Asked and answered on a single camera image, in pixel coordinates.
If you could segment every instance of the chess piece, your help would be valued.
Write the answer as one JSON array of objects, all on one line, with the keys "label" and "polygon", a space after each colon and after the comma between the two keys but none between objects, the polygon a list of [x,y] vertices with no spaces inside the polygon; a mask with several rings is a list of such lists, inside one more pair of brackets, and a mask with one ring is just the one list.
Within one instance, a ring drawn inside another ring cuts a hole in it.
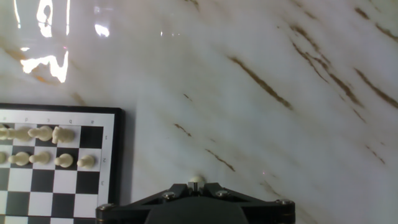
[{"label": "chess piece", "polygon": [[79,161],[77,161],[77,166],[90,169],[94,166],[95,160],[93,156],[83,156]]},{"label": "chess piece", "polygon": [[61,166],[63,168],[68,168],[72,165],[73,163],[73,158],[69,154],[62,154],[60,157],[56,158],[54,160],[55,165]]},{"label": "chess piece", "polygon": [[10,131],[8,131],[8,128],[5,128],[2,125],[2,127],[0,127],[0,140],[6,140],[9,135],[10,135]]},{"label": "chess piece", "polygon": [[54,144],[60,143],[68,143],[72,142],[73,138],[75,137],[75,133],[66,128],[55,127],[54,131],[52,132],[52,142]]},{"label": "chess piece", "polygon": [[50,154],[48,152],[40,152],[37,155],[32,155],[29,157],[31,163],[39,163],[45,165],[50,161]]},{"label": "chess piece", "polygon": [[0,152],[0,164],[6,161],[6,154],[4,152]]},{"label": "chess piece", "polygon": [[30,129],[28,135],[32,138],[38,138],[41,141],[48,141],[52,138],[52,129],[48,126]]},{"label": "chess piece", "polygon": [[28,127],[22,127],[18,130],[14,128],[0,128],[0,139],[18,139],[20,141],[29,141],[30,136],[28,135]]},{"label": "chess piece", "polygon": [[29,163],[29,154],[26,152],[18,152],[15,156],[10,156],[8,162],[24,166]]}]

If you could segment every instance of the metal screw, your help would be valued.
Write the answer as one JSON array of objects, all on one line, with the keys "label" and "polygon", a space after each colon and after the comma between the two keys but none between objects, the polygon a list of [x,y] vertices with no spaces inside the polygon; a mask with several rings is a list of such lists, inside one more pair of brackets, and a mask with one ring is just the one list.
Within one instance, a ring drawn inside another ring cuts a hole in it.
[{"label": "metal screw", "polygon": [[219,190],[219,191],[216,192],[216,196],[219,197],[219,198],[226,197],[226,196],[228,196],[228,191],[226,191],[226,190]]},{"label": "metal screw", "polygon": [[101,211],[105,211],[105,210],[109,210],[109,209],[111,209],[111,208],[113,208],[115,206],[116,205],[113,204],[113,203],[107,203],[107,204],[100,205],[97,209],[99,209]]},{"label": "metal screw", "polygon": [[290,203],[292,203],[292,201],[291,200],[289,200],[289,199],[278,199],[278,200],[276,200],[275,201],[276,203],[281,203],[282,205],[287,205],[287,204],[290,204]]},{"label": "metal screw", "polygon": [[171,199],[175,198],[175,193],[174,192],[164,192],[162,194],[162,197],[166,200],[171,200]]}]

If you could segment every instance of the marble surface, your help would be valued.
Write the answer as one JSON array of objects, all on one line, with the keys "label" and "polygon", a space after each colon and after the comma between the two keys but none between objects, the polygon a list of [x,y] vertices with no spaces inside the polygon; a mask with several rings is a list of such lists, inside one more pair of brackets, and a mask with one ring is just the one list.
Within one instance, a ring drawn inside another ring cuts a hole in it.
[{"label": "marble surface", "polygon": [[122,203],[194,175],[398,219],[398,1],[3,0],[0,101],[126,110]]}]

